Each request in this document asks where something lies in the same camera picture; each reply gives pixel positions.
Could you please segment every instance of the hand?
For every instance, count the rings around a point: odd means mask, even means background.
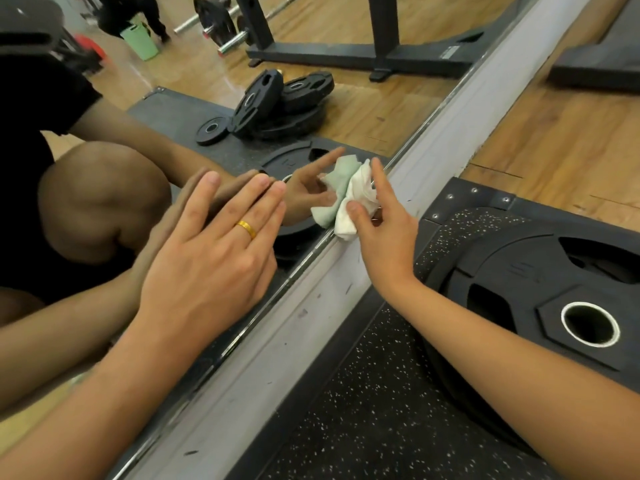
[[[149,268],[129,327],[193,358],[263,297],[286,209],[284,183],[260,174],[206,225],[219,185],[219,174],[208,172],[193,190]],[[253,240],[240,220],[256,232]]]
[[[135,263],[129,273],[129,282],[127,283],[127,292],[131,297],[135,310],[138,309],[140,304],[140,293],[142,291],[142,283],[147,277],[147,272],[151,263],[153,263],[158,251],[164,246],[167,238],[171,235],[175,229],[178,220],[182,216],[187,201],[191,197],[198,182],[202,179],[207,172],[205,168],[201,168],[196,172],[184,185],[178,199],[175,203],[167,209],[160,222],[151,229],[149,240],[145,247],[140,251],[140,254],[136,258]],[[215,217],[220,209],[252,179],[252,177],[258,174],[258,170],[251,170],[244,173],[233,180],[227,185],[223,185],[216,193],[216,196],[211,201],[209,206],[209,215],[207,216],[207,223],[209,223],[213,217]]]
[[[397,201],[377,158],[371,163],[371,172],[381,207],[381,224],[374,226],[366,209],[356,201],[348,202],[347,212],[358,231],[362,259],[371,282],[389,301],[396,291],[415,279],[413,251],[418,220]]]
[[[311,217],[311,207],[331,207],[337,198],[320,181],[321,172],[335,163],[344,153],[344,148],[323,155],[318,160],[298,168],[287,182],[287,213],[283,225],[291,226]]]

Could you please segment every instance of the green bucket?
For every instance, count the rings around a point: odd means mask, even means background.
[[[144,61],[158,55],[158,48],[141,23],[135,23],[120,33],[121,37],[129,44],[133,51]]]

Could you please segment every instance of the black shirt sleeve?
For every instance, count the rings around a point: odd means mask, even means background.
[[[1,58],[0,91],[9,125],[67,134],[77,120],[102,96],[82,74],[53,55],[16,55]]]

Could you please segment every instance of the gold ring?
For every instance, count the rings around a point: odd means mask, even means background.
[[[253,227],[251,227],[251,224],[247,224],[244,221],[238,221],[238,222],[236,222],[236,225],[239,225],[240,227],[244,227],[244,229],[249,233],[249,236],[251,237],[251,240],[254,240],[255,236],[257,236],[255,231],[253,230]]]

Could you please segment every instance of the person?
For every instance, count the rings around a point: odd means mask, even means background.
[[[160,37],[162,43],[171,41],[166,27],[160,21],[160,10],[156,0],[100,0],[98,28],[103,32],[121,37],[123,30],[131,26],[131,19],[142,12],[151,30]]]
[[[104,354],[135,315],[143,273],[128,273],[151,228],[201,167],[235,177],[110,104],[50,55],[1,55],[5,119],[0,237],[0,411]],[[84,140],[54,162],[42,130]],[[287,182],[285,225],[328,206],[317,176],[338,149]]]
[[[640,395],[419,282],[417,220],[397,201],[379,160],[372,169],[381,223],[357,202],[348,211],[380,295],[563,477],[640,477]],[[92,375],[0,457],[0,480],[101,478],[199,352],[264,294],[284,185],[273,184],[252,206],[268,186],[263,175],[252,177],[206,225],[220,178],[206,174],[187,200],[194,181],[140,254],[152,264],[132,324]],[[254,229],[253,240],[240,221]]]

